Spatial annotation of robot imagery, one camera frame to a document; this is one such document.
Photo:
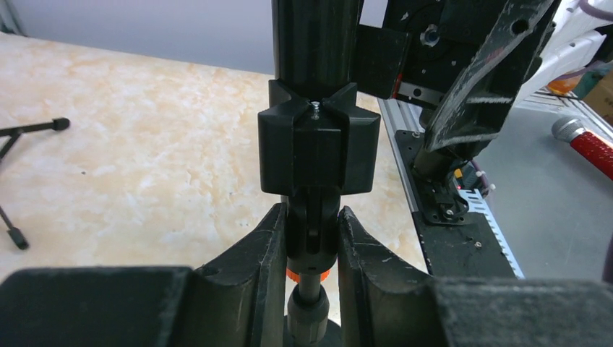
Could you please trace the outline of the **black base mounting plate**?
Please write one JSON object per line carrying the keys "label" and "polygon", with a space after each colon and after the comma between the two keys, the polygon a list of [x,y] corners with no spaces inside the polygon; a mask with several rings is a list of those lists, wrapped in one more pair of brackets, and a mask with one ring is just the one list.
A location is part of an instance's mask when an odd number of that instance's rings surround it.
{"label": "black base mounting plate", "polygon": [[524,274],[478,190],[419,178],[413,164],[420,133],[398,130],[395,157],[426,268],[433,276],[523,278]]}

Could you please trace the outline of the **black microphone orange end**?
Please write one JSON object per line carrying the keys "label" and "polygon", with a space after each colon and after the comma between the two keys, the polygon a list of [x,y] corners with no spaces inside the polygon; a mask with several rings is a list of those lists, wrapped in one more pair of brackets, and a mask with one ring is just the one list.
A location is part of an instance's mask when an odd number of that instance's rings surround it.
{"label": "black microphone orange end", "polygon": [[322,100],[351,81],[362,1],[274,0],[275,78],[297,95]]}

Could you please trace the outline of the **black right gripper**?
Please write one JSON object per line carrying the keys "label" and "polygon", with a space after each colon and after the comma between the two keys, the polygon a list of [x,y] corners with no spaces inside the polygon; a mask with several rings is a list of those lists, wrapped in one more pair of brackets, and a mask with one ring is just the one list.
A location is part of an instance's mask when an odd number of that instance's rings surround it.
{"label": "black right gripper", "polygon": [[381,27],[359,25],[359,91],[437,106],[429,152],[478,153],[495,139],[552,29],[558,1],[507,1],[484,38],[483,1],[388,1]]}

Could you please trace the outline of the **round base clamp stand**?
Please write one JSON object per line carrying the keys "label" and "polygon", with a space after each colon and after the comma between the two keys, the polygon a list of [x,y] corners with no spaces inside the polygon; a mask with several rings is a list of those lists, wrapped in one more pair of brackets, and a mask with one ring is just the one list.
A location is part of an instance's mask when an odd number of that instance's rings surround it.
{"label": "round base clamp stand", "polygon": [[260,185],[287,207],[287,268],[298,278],[287,306],[290,346],[327,342],[322,280],[338,256],[340,200],[372,190],[381,117],[356,102],[354,83],[310,99],[271,80],[258,115]]}

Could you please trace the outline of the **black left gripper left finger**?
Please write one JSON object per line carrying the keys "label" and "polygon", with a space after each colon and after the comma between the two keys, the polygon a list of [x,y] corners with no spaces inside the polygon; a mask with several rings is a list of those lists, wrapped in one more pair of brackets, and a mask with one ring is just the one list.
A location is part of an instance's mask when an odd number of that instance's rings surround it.
{"label": "black left gripper left finger", "polygon": [[281,346],[286,206],[205,265],[30,268],[1,285],[3,346]]}

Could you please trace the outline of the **red microphone silver head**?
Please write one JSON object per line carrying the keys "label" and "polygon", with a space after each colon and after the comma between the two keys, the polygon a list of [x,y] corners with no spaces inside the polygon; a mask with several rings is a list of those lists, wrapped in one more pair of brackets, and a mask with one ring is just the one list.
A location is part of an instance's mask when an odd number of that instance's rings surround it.
{"label": "red microphone silver head", "polygon": [[565,142],[606,177],[612,179],[612,146],[573,117],[556,120],[551,128],[556,140]]}

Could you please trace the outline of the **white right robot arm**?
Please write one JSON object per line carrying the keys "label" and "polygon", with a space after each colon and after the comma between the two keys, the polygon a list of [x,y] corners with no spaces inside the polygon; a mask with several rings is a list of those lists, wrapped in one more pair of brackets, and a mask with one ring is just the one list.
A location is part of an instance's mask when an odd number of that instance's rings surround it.
{"label": "white right robot arm", "polygon": [[356,48],[360,91],[426,111],[413,169],[438,179],[496,138],[515,103],[612,57],[612,3],[389,1]]}

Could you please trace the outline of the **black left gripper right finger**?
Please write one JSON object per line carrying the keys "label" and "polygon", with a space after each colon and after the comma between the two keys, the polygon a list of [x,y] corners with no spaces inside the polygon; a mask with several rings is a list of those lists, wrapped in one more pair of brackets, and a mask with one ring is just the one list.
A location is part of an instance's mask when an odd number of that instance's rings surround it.
{"label": "black left gripper right finger", "polygon": [[610,346],[612,286],[432,277],[338,216],[343,346]]}

